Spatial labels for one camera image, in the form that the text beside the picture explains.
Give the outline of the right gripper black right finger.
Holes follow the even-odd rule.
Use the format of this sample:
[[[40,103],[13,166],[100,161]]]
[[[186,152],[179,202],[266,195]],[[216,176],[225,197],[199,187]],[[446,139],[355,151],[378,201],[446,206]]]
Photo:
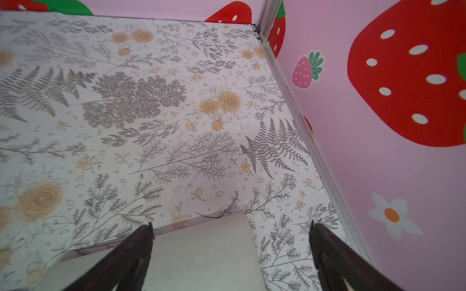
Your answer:
[[[400,291],[322,223],[311,223],[309,246],[324,291]]]

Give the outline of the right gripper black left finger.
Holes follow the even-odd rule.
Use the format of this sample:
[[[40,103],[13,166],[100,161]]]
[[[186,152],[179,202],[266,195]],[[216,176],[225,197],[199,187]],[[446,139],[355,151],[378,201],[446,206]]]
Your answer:
[[[154,240],[153,225],[149,223],[140,226],[65,290],[141,291]]]

